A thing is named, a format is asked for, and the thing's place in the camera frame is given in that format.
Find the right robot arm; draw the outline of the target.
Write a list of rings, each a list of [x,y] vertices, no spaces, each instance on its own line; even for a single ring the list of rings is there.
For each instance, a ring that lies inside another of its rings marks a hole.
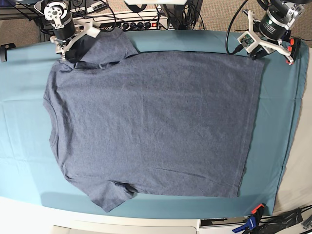
[[[33,8],[52,26],[50,41],[56,46],[56,53],[61,56],[61,60],[67,60],[66,53],[86,34],[84,28],[75,27],[77,21],[72,17],[69,1],[40,0],[33,4]]]

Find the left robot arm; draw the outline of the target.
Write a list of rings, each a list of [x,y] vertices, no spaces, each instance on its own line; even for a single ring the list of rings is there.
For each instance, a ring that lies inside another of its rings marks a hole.
[[[252,10],[245,10],[248,15],[249,29],[237,40],[252,58],[260,59],[275,51],[287,59],[287,64],[294,64],[301,47],[301,39],[291,38],[294,22],[304,12],[304,5],[309,0],[264,0],[258,1],[266,11],[262,20],[254,18]]]

